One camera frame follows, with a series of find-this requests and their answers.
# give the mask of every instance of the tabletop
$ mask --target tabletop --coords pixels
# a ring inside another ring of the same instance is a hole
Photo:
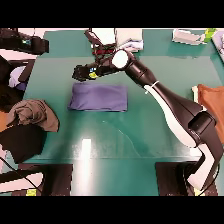
[[[124,72],[89,82],[127,86],[127,112],[69,111],[74,68],[94,60],[90,43],[83,31],[46,32],[44,38],[50,53],[37,58],[24,99],[44,99],[60,129],[48,133],[42,154],[26,163],[74,164],[71,195],[158,195],[155,162],[198,160],[170,131],[155,99]],[[193,100],[192,86],[223,85],[223,63],[212,42],[174,43],[172,30],[144,30],[143,39],[136,57],[173,92]],[[223,172],[222,160],[219,195]]]

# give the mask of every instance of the crumpled brown cloth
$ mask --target crumpled brown cloth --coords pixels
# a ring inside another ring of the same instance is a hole
[[[216,131],[224,144],[224,86],[210,88],[198,85],[198,103],[211,111],[217,120]]]
[[[22,100],[15,104],[7,115],[6,125],[35,124],[45,131],[57,132],[59,121],[44,100]]]

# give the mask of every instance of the yellow sticker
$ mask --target yellow sticker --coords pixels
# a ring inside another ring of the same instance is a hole
[[[95,72],[90,73],[89,76],[93,79],[98,78]]]
[[[194,195],[195,196],[198,196],[199,194],[201,194],[202,191],[199,191],[198,189],[194,188]]]
[[[26,191],[26,196],[37,196],[37,190],[36,189],[29,189]]]

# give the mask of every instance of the black metal base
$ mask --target black metal base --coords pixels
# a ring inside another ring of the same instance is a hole
[[[44,173],[44,180],[38,187],[36,196],[70,196],[72,164],[19,164],[18,169],[28,170],[36,167]],[[27,190],[14,191],[12,196],[26,196]]]
[[[184,169],[195,162],[157,162],[155,164],[160,196],[194,196],[194,189],[184,179]],[[205,196],[218,196],[215,183]]]

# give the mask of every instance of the white circular joint cap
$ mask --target white circular joint cap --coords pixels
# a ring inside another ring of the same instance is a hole
[[[128,62],[128,54],[124,50],[119,50],[115,53],[112,64],[115,65],[117,68],[123,68]]]

